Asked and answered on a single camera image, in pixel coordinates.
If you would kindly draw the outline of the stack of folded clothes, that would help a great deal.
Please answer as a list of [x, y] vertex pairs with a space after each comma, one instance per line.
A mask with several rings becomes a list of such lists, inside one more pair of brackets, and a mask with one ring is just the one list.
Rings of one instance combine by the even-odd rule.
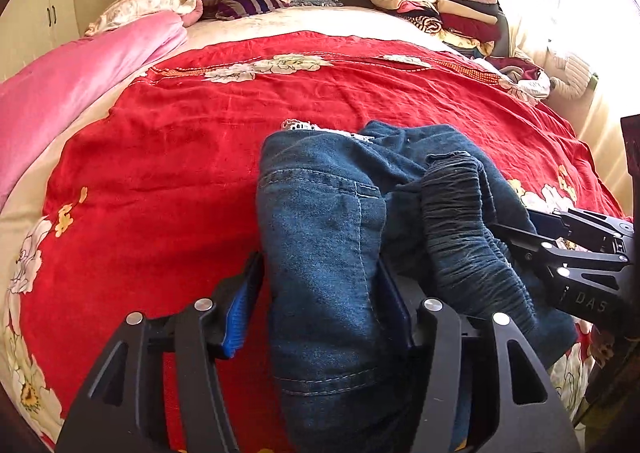
[[468, 58], [507, 57], [509, 24], [498, 0], [370, 0]]

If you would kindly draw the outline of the purple striped pillow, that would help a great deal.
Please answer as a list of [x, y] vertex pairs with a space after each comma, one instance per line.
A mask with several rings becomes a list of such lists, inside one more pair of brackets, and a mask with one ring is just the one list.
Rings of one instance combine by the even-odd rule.
[[231, 21], [270, 13], [288, 4], [282, 0], [201, 0], [202, 20]]

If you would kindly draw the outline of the beige floral pillow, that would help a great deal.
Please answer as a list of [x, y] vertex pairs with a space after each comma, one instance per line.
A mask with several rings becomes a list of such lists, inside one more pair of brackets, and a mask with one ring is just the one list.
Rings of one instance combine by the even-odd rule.
[[115, 0], [87, 26], [84, 35], [92, 37], [114, 31], [163, 11], [178, 14], [187, 28], [202, 16], [203, 4], [201, 0]]

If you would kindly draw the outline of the blue denim pants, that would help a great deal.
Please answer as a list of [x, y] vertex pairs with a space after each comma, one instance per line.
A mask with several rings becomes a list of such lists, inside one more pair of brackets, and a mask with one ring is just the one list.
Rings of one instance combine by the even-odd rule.
[[544, 366], [577, 338], [544, 283], [491, 233], [532, 231], [508, 181], [447, 125], [294, 128], [262, 146], [257, 216], [272, 372], [299, 452], [398, 452], [424, 374], [398, 346], [387, 273], [471, 317], [510, 315]]

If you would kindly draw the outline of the cream window curtain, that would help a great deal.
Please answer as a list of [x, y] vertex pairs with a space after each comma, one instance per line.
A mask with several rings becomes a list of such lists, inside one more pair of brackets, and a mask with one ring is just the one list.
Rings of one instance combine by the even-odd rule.
[[632, 185], [620, 121], [639, 111], [639, 0], [499, 0], [511, 46], [561, 87], [549, 104], [587, 143], [625, 213]]

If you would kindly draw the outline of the pink satin quilt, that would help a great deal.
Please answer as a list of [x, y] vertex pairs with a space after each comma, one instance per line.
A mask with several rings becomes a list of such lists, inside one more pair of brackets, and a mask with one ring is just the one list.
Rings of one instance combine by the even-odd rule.
[[186, 41], [161, 11], [59, 46], [1, 84], [1, 199], [43, 150], [104, 92]]

